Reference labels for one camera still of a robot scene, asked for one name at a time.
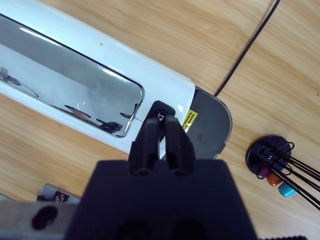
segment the wooden surface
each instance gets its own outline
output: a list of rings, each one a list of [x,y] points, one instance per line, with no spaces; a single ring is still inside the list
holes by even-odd
[[[45,0],[214,93],[271,0]],[[282,0],[219,98],[232,135],[221,158],[259,237],[319,239],[320,212],[286,199],[245,164],[263,135],[320,169],[320,0]],[[81,195],[100,159],[126,154],[0,96],[0,192],[34,201],[45,183]]]

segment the round black base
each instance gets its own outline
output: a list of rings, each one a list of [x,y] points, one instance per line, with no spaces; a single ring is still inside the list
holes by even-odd
[[[271,156],[271,158],[273,158],[273,159],[270,159],[270,158],[268,159],[268,157],[267,157],[266,159],[262,160],[260,157],[260,154],[261,154],[260,152],[263,149],[270,148],[270,146],[276,147],[276,148],[281,147],[280,150],[282,152],[291,156],[291,149],[292,149],[291,145],[282,136],[264,136],[264,137],[258,139],[257,141],[255,141],[248,148],[248,150],[246,152],[246,164],[247,164],[249,170],[253,174],[258,175],[258,173],[261,170],[263,161],[270,163],[270,164],[273,164],[275,162],[275,158],[278,157],[276,155]],[[283,165],[287,164],[287,162],[283,159],[280,159],[279,163],[281,163]],[[280,171],[283,169],[283,167],[280,166],[279,164],[277,164],[275,167],[277,169],[279,169]]]

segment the black screw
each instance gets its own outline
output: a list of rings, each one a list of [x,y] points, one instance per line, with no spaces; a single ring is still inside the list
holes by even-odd
[[[41,208],[33,217],[31,225],[35,230],[45,229],[47,225],[52,224],[58,216],[58,210],[54,206],[45,206]]]

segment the white appliance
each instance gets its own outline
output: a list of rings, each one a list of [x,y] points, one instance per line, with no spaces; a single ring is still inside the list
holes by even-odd
[[[201,158],[232,128],[227,107],[189,78],[38,0],[0,0],[0,93],[126,153],[152,116],[184,123]]]

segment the wooden floor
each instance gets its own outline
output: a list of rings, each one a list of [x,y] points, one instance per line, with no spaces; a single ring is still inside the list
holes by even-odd
[[[214,93],[272,0],[45,0]],[[246,167],[264,135],[320,169],[320,0],[282,0],[219,98],[233,118],[224,159],[259,237],[318,240],[320,212]],[[127,155],[0,96],[0,193],[36,199],[45,183],[81,195],[95,163]]]

